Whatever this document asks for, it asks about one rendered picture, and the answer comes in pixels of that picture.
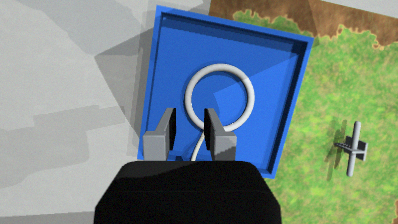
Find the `white ring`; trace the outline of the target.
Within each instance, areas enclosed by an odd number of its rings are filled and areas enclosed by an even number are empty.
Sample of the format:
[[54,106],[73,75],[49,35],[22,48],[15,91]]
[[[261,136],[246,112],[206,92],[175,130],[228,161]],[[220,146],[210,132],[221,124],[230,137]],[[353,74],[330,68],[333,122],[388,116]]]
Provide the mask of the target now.
[[212,65],[206,66],[206,67],[202,68],[201,70],[199,70],[191,78],[191,80],[189,81],[189,83],[186,87],[185,96],[184,96],[185,108],[186,108],[187,114],[188,114],[189,118],[192,120],[192,122],[196,126],[201,128],[202,130],[204,130],[204,122],[202,122],[195,114],[193,107],[192,107],[191,97],[192,97],[193,89],[194,89],[195,85],[197,84],[197,82],[203,76],[205,76],[211,72],[215,72],[215,71],[226,71],[226,72],[236,75],[243,82],[243,84],[245,85],[246,91],[247,91],[247,97],[248,97],[247,106],[245,108],[245,111],[241,115],[241,117],[234,123],[227,125],[227,126],[223,126],[225,132],[230,132],[230,131],[237,129],[243,123],[246,122],[246,120],[249,118],[249,116],[253,110],[254,101],[255,101],[254,89],[253,89],[253,85],[252,85],[250,79],[243,71],[241,71],[237,67],[229,65],[229,64],[212,64]]

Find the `blue tray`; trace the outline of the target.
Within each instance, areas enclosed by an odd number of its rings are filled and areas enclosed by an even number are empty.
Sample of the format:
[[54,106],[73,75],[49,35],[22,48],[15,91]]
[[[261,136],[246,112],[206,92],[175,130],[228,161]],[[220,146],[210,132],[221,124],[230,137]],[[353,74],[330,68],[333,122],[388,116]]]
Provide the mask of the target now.
[[[255,101],[240,127],[235,161],[250,162],[274,179],[314,38],[157,5],[137,159],[142,136],[155,131],[166,108],[176,108],[176,136],[167,161],[191,161],[203,132],[189,118],[184,96],[191,78],[212,64],[229,64],[250,79]],[[222,126],[237,121],[247,91],[234,74],[215,71],[195,85],[191,102],[204,122],[214,108]]]

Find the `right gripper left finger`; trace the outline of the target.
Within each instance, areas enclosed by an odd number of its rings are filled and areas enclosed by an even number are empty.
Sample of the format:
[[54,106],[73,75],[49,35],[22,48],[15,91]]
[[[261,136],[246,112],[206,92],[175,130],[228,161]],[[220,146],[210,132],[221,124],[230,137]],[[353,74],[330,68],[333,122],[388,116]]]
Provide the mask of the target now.
[[155,131],[146,131],[143,139],[144,161],[167,161],[176,136],[176,108],[166,108]]

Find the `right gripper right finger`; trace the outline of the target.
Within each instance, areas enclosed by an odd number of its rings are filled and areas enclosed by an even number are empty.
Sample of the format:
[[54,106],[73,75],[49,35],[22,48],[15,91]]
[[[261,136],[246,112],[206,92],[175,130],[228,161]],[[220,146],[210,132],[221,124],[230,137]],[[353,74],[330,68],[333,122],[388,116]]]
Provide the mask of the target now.
[[235,161],[237,136],[225,132],[214,108],[204,109],[204,137],[212,161]]

